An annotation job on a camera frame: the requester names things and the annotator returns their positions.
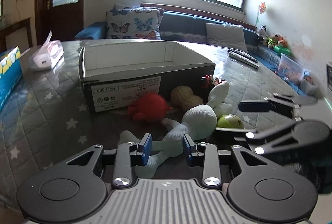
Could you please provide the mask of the white plush rabbit toy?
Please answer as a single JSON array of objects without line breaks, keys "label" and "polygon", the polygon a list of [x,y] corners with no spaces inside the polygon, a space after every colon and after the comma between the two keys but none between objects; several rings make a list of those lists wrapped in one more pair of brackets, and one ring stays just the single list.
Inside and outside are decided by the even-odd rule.
[{"label": "white plush rabbit toy", "polygon": [[183,153],[182,136],[188,134],[192,140],[202,140],[209,137],[217,127],[218,118],[232,111],[232,105],[224,103],[228,95],[229,83],[223,81],[214,88],[208,96],[208,102],[189,109],[179,123],[173,119],[164,118],[161,124],[168,133],[160,141],[153,141],[151,150],[156,152],[148,159],[148,163],[137,166],[137,177],[151,179],[167,159]]}]

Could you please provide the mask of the green ball toy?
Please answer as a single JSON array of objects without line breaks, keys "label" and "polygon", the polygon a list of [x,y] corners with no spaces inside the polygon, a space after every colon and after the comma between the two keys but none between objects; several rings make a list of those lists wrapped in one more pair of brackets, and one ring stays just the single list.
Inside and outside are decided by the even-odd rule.
[{"label": "green ball toy", "polygon": [[244,124],[237,115],[225,114],[218,120],[217,127],[226,129],[244,129]]}]

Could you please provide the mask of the red plush toy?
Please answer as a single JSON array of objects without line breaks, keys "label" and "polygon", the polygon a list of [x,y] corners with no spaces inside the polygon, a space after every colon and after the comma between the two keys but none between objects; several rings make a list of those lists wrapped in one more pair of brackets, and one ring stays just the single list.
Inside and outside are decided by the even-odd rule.
[{"label": "red plush toy", "polygon": [[147,93],[127,109],[127,114],[134,121],[160,122],[173,108],[157,93]]}]

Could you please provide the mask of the clear plastic toy bin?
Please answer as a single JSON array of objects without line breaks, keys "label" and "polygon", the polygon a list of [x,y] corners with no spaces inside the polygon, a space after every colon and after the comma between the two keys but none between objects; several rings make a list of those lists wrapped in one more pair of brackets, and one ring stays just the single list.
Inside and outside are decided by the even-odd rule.
[{"label": "clear plastic toy bin", "polygon": [[309,70],[289,56],[281,54],[278,72],[291,82],[300,83],[305,73],[309,72]]}]

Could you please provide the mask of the black remote control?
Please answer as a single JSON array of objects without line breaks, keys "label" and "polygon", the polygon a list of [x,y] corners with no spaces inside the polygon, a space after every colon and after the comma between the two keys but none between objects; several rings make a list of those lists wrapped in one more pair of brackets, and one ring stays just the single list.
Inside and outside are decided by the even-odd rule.
[{"label": "black remote control", "polygon": [[241,50],[234,50],[234,49],[228,49],[228,56],[236,59],[246,65],[249,65],[255,69],[258,69],[260,67],[258,60],[251,55],[241,51]]}]

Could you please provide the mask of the peanut shaped plush toy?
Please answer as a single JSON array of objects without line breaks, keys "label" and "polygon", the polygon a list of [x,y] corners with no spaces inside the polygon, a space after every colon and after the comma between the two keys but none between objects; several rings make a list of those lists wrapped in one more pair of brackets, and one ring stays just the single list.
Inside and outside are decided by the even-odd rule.
[{"label": "peanut shaped plush toy", "polygon": [[193,107],[203,104],[203,99],[194,95],[193,90],[188,86],[177,86],[171,91],[172,104],[187,112]]}]

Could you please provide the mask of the small red black toy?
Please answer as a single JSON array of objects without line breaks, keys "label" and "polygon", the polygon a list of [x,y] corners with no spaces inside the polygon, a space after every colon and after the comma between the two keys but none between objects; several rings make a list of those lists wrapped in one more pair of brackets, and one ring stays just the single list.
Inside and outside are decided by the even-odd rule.
[{"label": "small red black toy", "polygon": [[200,80],[200,87],[201,88],[213,88],[221,83],[225,82],[224,79],[214,78],[212,75],[205,75]]}]

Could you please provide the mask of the stuffed toys pile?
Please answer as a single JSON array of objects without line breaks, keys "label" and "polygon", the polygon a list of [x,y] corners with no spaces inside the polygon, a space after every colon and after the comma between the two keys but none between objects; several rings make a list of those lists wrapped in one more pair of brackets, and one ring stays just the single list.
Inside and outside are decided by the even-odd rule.
[{"label": "stuffed toys pile", "polygon": [[267,31],[265,26],[260,26],[257,29],[257,34],[259,36],[260,43],[270,50],[273,50],[278,55],[285,54],[290,55],[291,51],[288,49],[288,42],[280,34],[272,34],[267,36]]}]

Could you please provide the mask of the grey cushion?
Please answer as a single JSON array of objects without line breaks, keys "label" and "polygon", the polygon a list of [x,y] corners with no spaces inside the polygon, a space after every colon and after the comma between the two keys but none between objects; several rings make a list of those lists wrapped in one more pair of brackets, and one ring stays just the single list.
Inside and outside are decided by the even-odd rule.
[{"label": "grey cushion", "polygon": [[207,23],[205,26],[208,44],[248,52],[242,26],[217,23]]}]

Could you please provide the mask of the black cardboard shoe box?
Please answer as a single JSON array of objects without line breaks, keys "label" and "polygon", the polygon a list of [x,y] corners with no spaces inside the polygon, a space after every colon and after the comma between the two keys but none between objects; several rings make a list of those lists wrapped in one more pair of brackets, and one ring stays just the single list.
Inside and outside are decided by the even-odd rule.
[{"label": "black cardboard shoe box", "polygon": [[168,99],[175,87],[193,90],[215,63],[176,41],[95,41],[79,53],[79,79],[90,113],[130,106],[144,94]]}]

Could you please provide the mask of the grey star quilted table cover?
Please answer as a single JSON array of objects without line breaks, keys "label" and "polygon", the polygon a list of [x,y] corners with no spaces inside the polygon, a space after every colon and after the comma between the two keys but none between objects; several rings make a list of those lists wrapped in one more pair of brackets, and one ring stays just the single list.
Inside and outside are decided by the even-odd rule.
[{"label": "grey star quilted table cover", "polygon": [[[134,122],[124,108],[90,114],[78,77],[79,53],[85,41],[63,44],[64,56],[55,71],[32,72],[28,55],[20,59],[24,76],[1,110],[1,206],[18,209],[16,190],[27,178],[94,145],[114,148],[122,131],[137,137],[167,133],[159,122]],[[214,75],[230,84],[226,103],[248,129],[266,130],[288,122],[272,111],[243,113],[242,100],[260,100],[294,90],[265,66],[258,69],[228,57],[217,46],[189,43],[187,47],[213,61]]]}]

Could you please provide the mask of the blue sofa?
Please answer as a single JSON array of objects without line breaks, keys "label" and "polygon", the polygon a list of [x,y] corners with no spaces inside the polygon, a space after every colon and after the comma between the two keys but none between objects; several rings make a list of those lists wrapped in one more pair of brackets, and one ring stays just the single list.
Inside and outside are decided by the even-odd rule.
[{"label": "blue sofa", "polygon": [[[159,32],[162,40],[175,40],[184,42],[195,42],[206,44],[206,24],[228,24],[215,19],[208,19],[201,16],[177,13],[174,11],[164,12]],[[245,44],[248,54],[256,58],[260,63],[277,74],[294,90],[298,90],[301,95],[314,95],[318,93],[316,84],[308,82],[307,72],[300,83],[294,83],[278,72],[278,65],[281,55],[263,46],[259,41],[259,36],[253,30],[244,28]],[[80,31],[76,40],[100,40],[106,38],[106,22],[95,22]]]}]

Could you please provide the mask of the butterfly print pillow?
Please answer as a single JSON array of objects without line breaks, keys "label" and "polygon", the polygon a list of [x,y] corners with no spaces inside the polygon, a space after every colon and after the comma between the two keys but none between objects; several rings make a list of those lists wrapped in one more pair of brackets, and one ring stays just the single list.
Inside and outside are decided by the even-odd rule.
[{"label": "butterfly print pillow", "polygon": [[153,7],[109,10],[106,15],[106,37],[161,40],[159,28],[163,15],[163,9]]}]

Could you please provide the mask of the pink white tissue pack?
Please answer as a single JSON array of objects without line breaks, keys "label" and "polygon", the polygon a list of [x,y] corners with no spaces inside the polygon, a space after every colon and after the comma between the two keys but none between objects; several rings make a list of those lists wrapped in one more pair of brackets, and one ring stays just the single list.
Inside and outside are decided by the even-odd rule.
[{"label": "pink white tissue pack", "polygon": [[44,44],[29,58],[29,67],[32,71],[48,71],[53,69],[63,56],[63,47],[60,40],[51,40],[50,31]]}]

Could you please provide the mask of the blue yellow tissue box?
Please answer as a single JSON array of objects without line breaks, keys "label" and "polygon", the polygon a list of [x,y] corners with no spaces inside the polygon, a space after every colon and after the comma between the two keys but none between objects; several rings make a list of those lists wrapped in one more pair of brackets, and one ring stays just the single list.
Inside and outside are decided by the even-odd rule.
[{"label": "blue yellow tissue box", "polygon": [[0,108],[2,109],[11,92],[22,78],[19,47],[1,53],[0,65]]}]

